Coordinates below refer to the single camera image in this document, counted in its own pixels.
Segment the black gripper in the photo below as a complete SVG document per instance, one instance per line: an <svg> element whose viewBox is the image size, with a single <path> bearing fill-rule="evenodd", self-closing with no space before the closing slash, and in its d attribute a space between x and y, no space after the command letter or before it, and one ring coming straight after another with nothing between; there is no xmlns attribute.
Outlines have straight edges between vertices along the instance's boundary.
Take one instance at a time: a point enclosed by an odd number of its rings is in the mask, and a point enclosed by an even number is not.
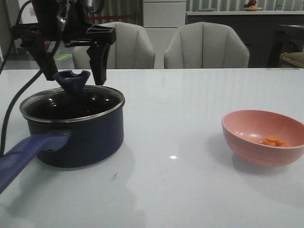
<svg viewBox="0 0 304 228"><path fill-rule="evenodd" d="M96 85L106 82L107 60L110 45L116 41L114 28L87 22L88 6L83 0L31 0L37 23L19 24L12 27L14 39L22 40L22 47L34 58L47 81L54 81L57 67L45 41L63 41L68 47L91 46L86 52Z"/></svg>

